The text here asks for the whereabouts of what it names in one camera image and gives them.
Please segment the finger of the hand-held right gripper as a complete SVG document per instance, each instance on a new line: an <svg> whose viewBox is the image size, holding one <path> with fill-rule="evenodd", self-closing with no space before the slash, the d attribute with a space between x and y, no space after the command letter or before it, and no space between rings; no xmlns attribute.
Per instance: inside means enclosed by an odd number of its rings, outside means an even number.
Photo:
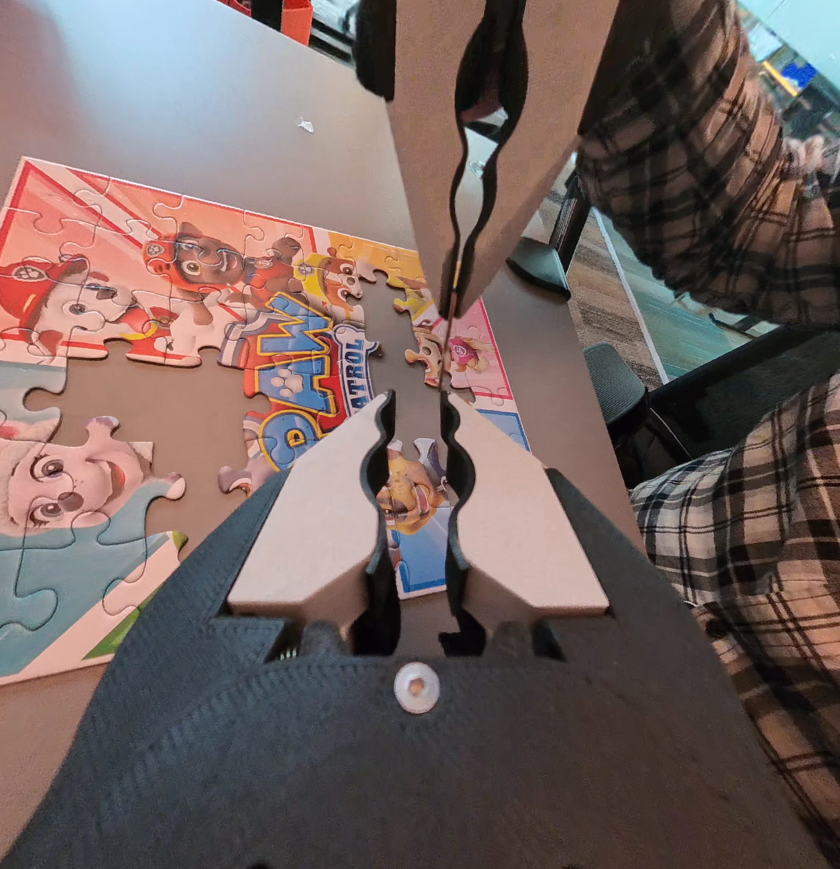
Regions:
<svg viewBox="0 0 840 869"><path fill-rule="evenodd" d="M487 2L456 78L457 126L491 78L505 113L482 203L464 235L452 313L462 315L511 255L569 159L618 2Z"/></svg>
<svg viewBox="0 0 840 869"><path fill-rule="evenodd" d="M456 191L467 160L456 84L485 8L484 1L395 4L389 123L422 271L443 315L463 305L450 301L460 252Z"/></svg>

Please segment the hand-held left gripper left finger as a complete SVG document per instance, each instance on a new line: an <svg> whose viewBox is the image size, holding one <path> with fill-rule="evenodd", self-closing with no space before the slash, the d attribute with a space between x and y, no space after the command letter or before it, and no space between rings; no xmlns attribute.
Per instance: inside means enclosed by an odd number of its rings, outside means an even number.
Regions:
<svg viewBox="0 0 840 869"><path fill-rule="evenodd" d="M394 652L400 603L377 496L395 409L388 390L294 462L230 589L232 613L326 621L356 654Z"/></svg>

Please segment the person's plaid shirt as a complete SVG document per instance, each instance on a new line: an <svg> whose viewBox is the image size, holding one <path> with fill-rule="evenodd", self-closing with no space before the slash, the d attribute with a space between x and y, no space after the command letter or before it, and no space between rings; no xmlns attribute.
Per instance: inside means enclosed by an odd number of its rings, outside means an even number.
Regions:
<svg viewBox="0 0 840 869"><path fill-rule="evenodd" d="M840 369L630 494L797 816L840 867Z"/></svg>

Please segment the person's right forearm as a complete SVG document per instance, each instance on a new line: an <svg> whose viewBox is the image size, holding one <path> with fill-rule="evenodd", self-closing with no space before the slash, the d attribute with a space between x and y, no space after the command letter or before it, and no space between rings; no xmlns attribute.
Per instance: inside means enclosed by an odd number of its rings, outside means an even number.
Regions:
<svg viewBox="0 0 840 869"><path fill-rule="evenodd" d="M589 199L668 288L840 328L840 138L784 135L731 2L661 7L581 140Z"/></svg>

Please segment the partly assembled cartoon jigsaw puzzle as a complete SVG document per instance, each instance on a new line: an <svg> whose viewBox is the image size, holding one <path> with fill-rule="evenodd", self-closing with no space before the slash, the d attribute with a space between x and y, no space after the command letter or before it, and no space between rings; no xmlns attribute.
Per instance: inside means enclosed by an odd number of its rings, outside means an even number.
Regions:
<svg viewBox="0 0 840 869"><path fill-rule="evenodd" d="M149 505L184 495L153 443L94 416L56 441L70 359L129 344L140 363L195 368L203 350L265 400L242 419L247 459L224 494L251 494L373 397L362 293L401 292L409 365L437 387L445 320L418 255L114 177L23 158L0 214L0 686L105 663L177 569L187 537L149 533Z"/></svg>

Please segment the cardboard puzzle piece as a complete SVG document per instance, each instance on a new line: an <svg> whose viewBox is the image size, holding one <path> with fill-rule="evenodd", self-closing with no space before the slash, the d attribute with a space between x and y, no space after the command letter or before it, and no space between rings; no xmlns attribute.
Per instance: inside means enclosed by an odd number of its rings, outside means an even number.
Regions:
<svg viewBox="0 0 840 869"><path fill-rule="evenodd" d="M453 248L450 253L448 265L447 265L447 298L444 302L445 311L446 311L446 329L444 333L444 339L442 342L442 353L441 353L441 367L439 373L439 380L437 385L437 392L441 395L445 388L445 377L448 371L449 364L449 340L452 332L452 328L454 325L454 321L456 319L456 313L459 307L459 291L458 291L458 272L459 272L459 258L456 251L456 248Z"/></svg>

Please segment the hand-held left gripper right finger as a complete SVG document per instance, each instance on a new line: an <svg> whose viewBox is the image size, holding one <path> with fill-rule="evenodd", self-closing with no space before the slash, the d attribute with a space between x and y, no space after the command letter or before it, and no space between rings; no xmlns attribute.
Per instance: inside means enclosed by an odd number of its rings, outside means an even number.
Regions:
<svg viewBox="0 0 840 869"><path fill-rule="evenodd" d="M475 406L440 395L447 483L447 602L458 630L446 655L481 655L501 625L534 629L549 618L603 616L605 594L556 494L560 474Z"/></svg>

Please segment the red storage crate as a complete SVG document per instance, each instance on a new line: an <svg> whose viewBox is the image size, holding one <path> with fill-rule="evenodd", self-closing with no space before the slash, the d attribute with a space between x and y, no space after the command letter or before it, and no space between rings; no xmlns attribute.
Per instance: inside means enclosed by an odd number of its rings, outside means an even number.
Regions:
<svg viewBox="0 0 840 869"><path fill-rule="evenodd" d="M221 1L243 16L308 46L314 9L310 1Z"/></svg>

